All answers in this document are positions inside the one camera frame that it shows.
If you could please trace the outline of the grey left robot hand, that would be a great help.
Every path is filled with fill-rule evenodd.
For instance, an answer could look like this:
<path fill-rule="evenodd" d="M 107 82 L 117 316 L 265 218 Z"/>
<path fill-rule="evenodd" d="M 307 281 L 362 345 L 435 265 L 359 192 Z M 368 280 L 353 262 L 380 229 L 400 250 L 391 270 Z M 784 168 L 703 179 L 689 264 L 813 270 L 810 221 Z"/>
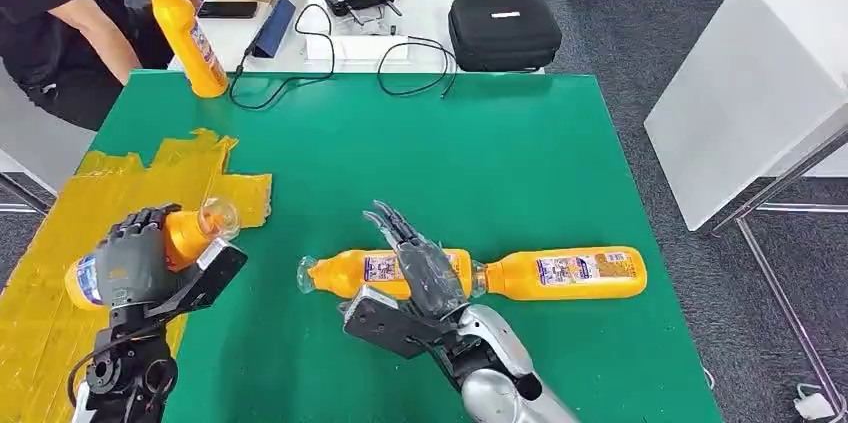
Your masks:
<path fill-rule="evenodd" d="M 171 203 L 130 213 L 98 243 L 97 288 L 105 306 L 158 304 L 176 292 L 177 277 L 166 263 L 165 222 L 180 208 Z"/>

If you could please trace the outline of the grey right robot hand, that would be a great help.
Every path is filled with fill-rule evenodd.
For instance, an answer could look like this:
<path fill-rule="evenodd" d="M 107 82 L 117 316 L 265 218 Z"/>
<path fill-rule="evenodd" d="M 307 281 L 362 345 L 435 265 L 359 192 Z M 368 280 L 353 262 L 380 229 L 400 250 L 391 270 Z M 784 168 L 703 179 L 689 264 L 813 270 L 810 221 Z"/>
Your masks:
<path fill-rule="evenodd" d="M 440 320 L 467 305 L 468 298 L 447 253 L 392 206 L 379 200 L 373 204 L 376 210 L 364 211 L 363 216 L 377 227 L 396 254 L 418 312 Z"/>

